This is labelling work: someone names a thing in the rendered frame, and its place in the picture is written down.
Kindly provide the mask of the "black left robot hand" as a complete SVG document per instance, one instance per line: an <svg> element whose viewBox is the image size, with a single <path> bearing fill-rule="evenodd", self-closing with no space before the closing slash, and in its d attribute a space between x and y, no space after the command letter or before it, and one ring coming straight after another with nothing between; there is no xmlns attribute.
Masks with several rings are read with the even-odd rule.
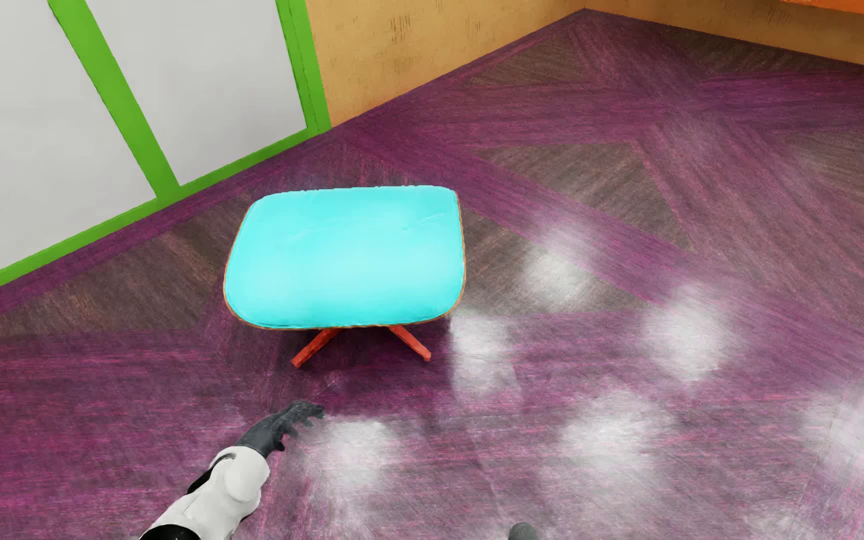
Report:
<svg viewBox="0 0 864 540"><path fill-rule="evenodd" d="M280 411L253 425L232 447L255 451L264 460L268 460L271 454L285 450L283 437L297 437L297 425L310 427L313 419L321 420L325 417L325 411L318 403L305 399L293 400Z"/></svg>

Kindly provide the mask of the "teal cushioned chair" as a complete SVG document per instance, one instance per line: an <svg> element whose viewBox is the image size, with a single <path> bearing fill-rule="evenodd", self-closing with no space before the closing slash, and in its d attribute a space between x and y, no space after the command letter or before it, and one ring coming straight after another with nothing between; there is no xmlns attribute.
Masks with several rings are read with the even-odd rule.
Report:
<svg viewBox="0 0 864 540"><path fill-rule="evenodd" d="M317 331L302 367L342 330L386 328L425 362L408 327L442 318L467 279L457 193L436 185L273 193L247 209L227 256L222 299L237 319Z"/></svg>

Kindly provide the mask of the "green framed white window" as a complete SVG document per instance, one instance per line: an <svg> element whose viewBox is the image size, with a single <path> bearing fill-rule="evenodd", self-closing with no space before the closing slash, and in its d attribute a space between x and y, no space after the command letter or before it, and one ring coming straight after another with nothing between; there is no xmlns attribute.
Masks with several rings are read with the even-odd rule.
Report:
<svg viewBox="0 0 864 540"><path fill-rule="evenodd" d="M307 0L0 0L0 288L330 129Z"/></svg>

